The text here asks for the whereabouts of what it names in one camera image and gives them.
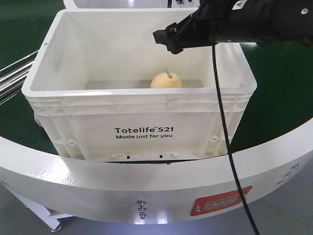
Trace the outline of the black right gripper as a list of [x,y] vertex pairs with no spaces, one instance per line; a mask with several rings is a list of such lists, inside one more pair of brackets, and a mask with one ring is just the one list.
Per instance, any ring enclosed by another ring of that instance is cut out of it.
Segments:
[[179,54],[184,48],[233,43],[227,22],[233,5],[233,0],[201,0],[193,14],[153,32],[154,40],[166,44],[172,54]]

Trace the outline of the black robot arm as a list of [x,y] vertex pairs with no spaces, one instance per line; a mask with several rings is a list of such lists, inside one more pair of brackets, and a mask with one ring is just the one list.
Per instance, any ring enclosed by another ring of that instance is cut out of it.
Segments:
[[153,33],[155,42],[172,54],[185,48],[217,43],[296,41],[313,45],[311,0],[202,0],[198,9],[179,23]]

